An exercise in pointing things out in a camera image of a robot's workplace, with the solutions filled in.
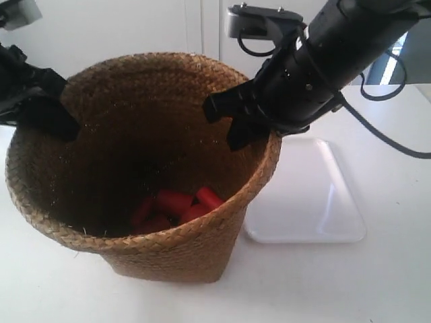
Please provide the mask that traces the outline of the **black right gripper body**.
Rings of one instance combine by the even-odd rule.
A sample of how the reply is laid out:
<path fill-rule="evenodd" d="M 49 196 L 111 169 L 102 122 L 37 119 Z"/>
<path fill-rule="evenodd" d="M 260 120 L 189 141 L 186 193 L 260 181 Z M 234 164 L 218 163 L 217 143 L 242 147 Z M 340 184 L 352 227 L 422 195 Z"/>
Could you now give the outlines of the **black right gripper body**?
<path fill-rule="evenodd" d="M 254 99 L 264 124 L 279 135 L 308 131 L 310 124 L 341 108 L 341 93 L 324 80 L 307 28 L 286 34 L 254 78 Z"/>

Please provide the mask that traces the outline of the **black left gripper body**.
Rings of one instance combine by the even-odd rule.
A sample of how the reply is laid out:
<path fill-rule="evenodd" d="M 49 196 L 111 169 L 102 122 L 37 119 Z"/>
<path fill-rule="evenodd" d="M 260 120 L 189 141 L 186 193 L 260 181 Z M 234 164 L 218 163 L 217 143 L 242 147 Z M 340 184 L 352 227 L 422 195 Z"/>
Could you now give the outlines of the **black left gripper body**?
<path fill-rule="evenodd" d="M 17 46 L 1 46 L 1 124 L 39 127 L 43 69 L 26 62 Z"/>

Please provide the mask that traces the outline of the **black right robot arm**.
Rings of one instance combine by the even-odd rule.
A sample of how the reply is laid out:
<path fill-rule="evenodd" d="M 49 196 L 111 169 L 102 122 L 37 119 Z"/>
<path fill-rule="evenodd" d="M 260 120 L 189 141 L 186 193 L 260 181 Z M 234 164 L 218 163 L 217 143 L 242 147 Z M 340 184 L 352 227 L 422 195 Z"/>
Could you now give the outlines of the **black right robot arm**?
<path fill-rule="evenodd" d="M 324 114 L 346 106 L 341 90 L 430 17 L 429 1 L 328 1 L 311 23 L 285 9 L 244 3 L 227 10 L 229 37 L 271 40 L 258 73 L 210 94 L 208 122 L 230 118 L 227 142 L 236 151 L 271 131 L 304 133 Z"/>

